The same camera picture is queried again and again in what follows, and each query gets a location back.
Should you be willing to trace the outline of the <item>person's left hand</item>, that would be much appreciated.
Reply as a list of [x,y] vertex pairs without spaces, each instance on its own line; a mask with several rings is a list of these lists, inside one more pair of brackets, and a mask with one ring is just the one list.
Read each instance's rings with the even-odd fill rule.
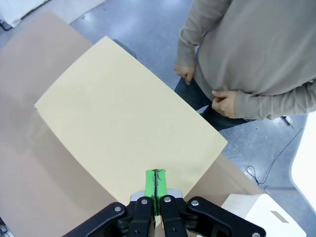
[[212,91],[214,99],[212,101],[212,109],[220,115],[230,119],[236,119],[235,98],[236,91]]

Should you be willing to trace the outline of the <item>person's right hand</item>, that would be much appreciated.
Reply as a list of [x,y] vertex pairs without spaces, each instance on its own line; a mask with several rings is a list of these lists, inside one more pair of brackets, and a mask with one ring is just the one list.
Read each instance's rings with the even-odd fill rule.
[[176,72],[178,76],[180,76],[181,78],[185,80],[185,83],[187,85],[191,84],[191,81],[195,73],[195,67],[183,66],[178,63],[175,63],[174,71]]

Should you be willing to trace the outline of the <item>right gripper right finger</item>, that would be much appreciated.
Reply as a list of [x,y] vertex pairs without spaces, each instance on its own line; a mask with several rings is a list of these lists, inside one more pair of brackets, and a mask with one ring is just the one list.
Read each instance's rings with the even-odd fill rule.
[[185,201],[181,193],[170,194],[165,170],[156,170],[157,214],[166,237],[265,237],[266,231],[245,219],[195,196]]

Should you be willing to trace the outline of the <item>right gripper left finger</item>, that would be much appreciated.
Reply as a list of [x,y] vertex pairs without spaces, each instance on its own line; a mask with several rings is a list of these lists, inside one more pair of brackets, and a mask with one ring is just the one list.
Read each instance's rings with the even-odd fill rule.
[[134,193],[127,206],[112,202],[64,234],[66,237],[149,237],[154,224],[156,170],[146,171],[145,190]]

